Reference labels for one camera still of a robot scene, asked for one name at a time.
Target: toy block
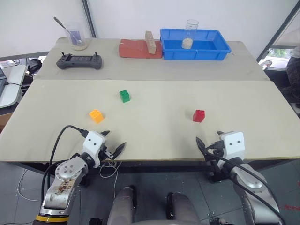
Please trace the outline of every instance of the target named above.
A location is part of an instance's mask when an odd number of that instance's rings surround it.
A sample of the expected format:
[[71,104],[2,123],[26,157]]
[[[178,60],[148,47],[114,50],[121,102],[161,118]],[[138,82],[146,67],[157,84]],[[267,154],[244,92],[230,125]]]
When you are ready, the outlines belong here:
[[146,31],[145,38],[146,38],[146,44],[147,44],[148,52],[150,54],[155,54],[156,44],[155,44],[155,41],[153,39],[152,32],[151,31]]
[[123,103],[130,101],[129,93],[126,90],[120,91],[120,97]]
[[96,123],[100,123],[102,120],[104,120],[104,117],[103,117],[102,113],[97,109],[94,109],[92,112],[90,112],[90,117]]
[[205,118],[205,111],[197,109],[193,115],[193,121],[201,123]]

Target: red block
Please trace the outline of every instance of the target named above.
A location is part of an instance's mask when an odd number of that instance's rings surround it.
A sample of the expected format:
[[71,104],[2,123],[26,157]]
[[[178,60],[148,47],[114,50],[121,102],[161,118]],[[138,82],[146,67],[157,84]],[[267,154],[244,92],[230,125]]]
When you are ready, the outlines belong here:
[[193,121],[201,123],[205,118],[205,111],[197,109],[193,115]]

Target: game controller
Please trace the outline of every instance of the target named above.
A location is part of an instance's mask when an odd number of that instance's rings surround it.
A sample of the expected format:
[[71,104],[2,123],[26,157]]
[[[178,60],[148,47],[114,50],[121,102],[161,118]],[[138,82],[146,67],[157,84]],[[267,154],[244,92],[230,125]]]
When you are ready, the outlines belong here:
[[72,55],[64,54],[62,52],[62,57],[56,62],[56,65],[60,69],[65,69],[68,67],[92,67],[95,69],[100,69],[102,66],[102,58],[95,52],[94,55]]

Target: green block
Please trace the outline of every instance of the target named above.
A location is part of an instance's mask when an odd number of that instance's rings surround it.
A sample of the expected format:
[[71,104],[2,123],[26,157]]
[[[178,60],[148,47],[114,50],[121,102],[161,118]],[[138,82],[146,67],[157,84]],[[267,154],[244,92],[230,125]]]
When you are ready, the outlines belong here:
[[120,91],[120,97],[123,103],[130,101],[129,93],[126,90]]

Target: blue plastic tray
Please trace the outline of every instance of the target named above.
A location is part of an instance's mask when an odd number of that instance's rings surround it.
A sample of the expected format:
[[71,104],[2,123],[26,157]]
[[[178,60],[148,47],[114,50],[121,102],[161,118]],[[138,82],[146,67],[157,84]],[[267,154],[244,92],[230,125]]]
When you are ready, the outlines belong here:
[[197,30],[191,49],[181,47],[185,30],[160,29],[165,60],[223,60],[231,52],[218,30]]

